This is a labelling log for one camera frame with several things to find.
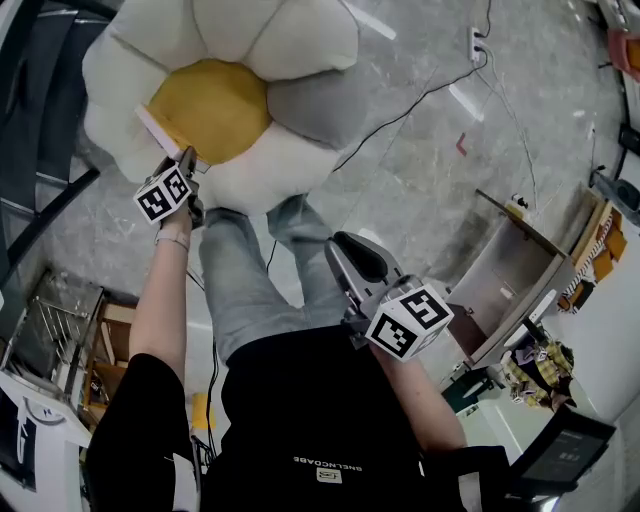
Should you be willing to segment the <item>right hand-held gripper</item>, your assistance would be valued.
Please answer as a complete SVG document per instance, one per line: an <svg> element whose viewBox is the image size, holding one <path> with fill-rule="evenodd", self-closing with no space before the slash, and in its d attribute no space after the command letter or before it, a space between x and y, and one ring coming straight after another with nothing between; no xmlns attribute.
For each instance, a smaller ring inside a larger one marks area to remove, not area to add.
<svg viewBox="0 0 640 512"><path fill-rule="evenodd" d="M454 319L431 285L414 275L402 276L391 253L363 236L336 232L325 244L325 256L340 288L361 301L348 308L343 319L356 346L370 342L407 361Z"/></svg>

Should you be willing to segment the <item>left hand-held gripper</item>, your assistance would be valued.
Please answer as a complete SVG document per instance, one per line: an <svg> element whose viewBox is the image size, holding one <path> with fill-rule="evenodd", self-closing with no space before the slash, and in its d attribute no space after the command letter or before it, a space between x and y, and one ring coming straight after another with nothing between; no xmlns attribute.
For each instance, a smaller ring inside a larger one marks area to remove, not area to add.
<svg viewBox="0 0 640 512"><path fill-rule="evenodd" d="M162 164L145 180L133 200L149 224L161 223L187 205L192 227L197 229L203 225L199 185L194 181L196 164L197 153L189 146L178 164Z"/></svg>

